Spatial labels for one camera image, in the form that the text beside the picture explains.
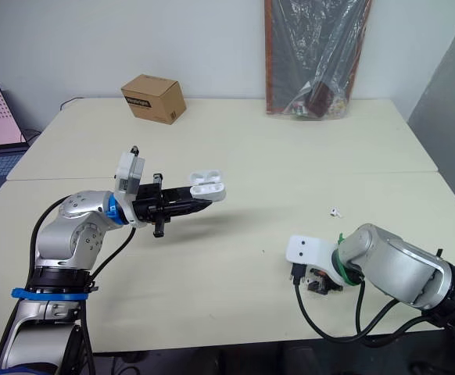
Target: brown box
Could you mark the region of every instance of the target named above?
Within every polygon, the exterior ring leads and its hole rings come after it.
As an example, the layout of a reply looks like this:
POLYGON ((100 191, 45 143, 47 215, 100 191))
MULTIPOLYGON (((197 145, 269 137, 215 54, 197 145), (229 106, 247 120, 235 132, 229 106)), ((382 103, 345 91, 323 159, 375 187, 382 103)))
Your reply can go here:
POLYGON ((121 88, 136 117, 173 123, 185 110, 181 86, 176 80, 141 74, 121 88))

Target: floor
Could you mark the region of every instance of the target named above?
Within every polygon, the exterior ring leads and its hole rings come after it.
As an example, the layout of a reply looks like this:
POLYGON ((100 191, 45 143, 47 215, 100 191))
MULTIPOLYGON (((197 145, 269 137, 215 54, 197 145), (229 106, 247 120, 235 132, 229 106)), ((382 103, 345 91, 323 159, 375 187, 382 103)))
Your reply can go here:
MULTIPOLYGON (((100 355, 97 374, 111 375, 113 357, 100 355)), ((156 350, 124 359, 137 362, 116 359, 115 375, 455 375, 455 347, 441 330, 408 334, 379 349, 307 340, 156 350), (129 366, 139 373, 124 371, 129 366)))

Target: table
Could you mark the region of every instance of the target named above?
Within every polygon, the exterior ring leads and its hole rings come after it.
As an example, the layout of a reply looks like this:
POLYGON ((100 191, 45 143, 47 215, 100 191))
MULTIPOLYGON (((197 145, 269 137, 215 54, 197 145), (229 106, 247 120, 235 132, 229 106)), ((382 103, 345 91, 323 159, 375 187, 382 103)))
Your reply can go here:
POLYGON ((177 164, 270 184, 304 173, 426 172, 437 168, 389 100, 351 101, 345 119, 265 115, 263 100, 189 99, 172 125, 135 118, 122 98, 77 100, 31 146, 9 180, 112 177, 137 145, 145 180, 177 164))
MULTIPOLYGON (((169 181, 187 167, 168 170, 164 187, 173 187, 169 181)), ((371 222, 427 251, 444 248, 443 257, 455 264, 455 196, 437 172, 300 173, 259 184, 243 178, 245 169, 227 173, 225 201, 173 218, 164 238, 154 238, 151 227, 138 230, 99 275, 100 289, 88 299, 95 351, 316 338, 288 280, 285 248, 292 234, 334 241, 371 222), (329 215, 332 206, 343 218, 329 215)), ((15 303, 9 293, 27 276, 36 219, 58 197, 85 189, 113 189, 113 179, 13 180, 0 190, 0 337, 15 303)), ((106 235, 98 263, 128 232, 106 235)), ((303 299, 327 332, 347 335, 354 330, 357 292, 348 287, 323 297, 303 290, 303 299)), ((363 322, 387 301, 368 284, 363 322)), ((374 333, 416 315, 399 305, 374 333)))

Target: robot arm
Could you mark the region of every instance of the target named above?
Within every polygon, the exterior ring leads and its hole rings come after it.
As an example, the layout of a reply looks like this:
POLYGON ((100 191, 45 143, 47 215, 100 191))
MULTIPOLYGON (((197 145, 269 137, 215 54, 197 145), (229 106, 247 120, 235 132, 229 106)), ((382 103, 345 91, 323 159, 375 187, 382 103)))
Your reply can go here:
POLYGON ((364 224, 339 244, 338 259, 375 287, 455 329, 455 266, 395 234, 364 224))
POLYGON ((209 181, 203 181, 200 189, 162 190, 161 174, 155 174, 151 184, 140 185, 143 167, 144 159, 138 158, 134 146, 120 158, 114 192, 69 196, 38 239, 32 238, 34 269, 27 286, 13 290, 19 300, 0 342, 0 374, 79 373, 91 351, 84 327, 85 300, 97 289, 93 280, 101 267, 92 275, 90 270, 106 232, 130 224, 132 236, 135 228, 153 223, 155 237, 162 237, 172 216, 198 212, 225 196, 223 184, 213 187, 209 181), (219 194, 212 194, 216 189, 219 194))
POLYGON ((387 295, 421 310, 429 323, 455 332, 455 266, 441 258, 441 251, 429 254, 387 230, 364 224, 338 244, 292 236, 286 258, 294 264, 294 277, 300 278, 302 267, 310 266, 339 288, 366 277, 387 295))

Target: blue strap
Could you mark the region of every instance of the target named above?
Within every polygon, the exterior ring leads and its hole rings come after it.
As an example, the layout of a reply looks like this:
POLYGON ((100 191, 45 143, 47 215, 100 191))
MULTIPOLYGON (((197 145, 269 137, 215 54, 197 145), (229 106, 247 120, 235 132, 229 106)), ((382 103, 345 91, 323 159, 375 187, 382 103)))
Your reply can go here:
POLYGON ((12 367, 10 369, 3 369, 0 370, 0 374, 2 373, 33 373, 35 375, 48 375, 48 373, 44 373, 43 371, 37 371, 37 370, 32 370, 28 369, 27 367, 24 366, 18 366, 18 367, 12 367))
POLYGON ((31 301, 81 301, 88 298, 88 293, 33 293, 21 287, 12 289, 14 298, 24 298, 31 301))
POLYGON ((104 212, 106 216, 108 216, 115 223, 124 225, 124 221, 120 218, 120 214, 118 213, 118 202, 113 194, 109 196, 108 208, 109 210, 104 212))

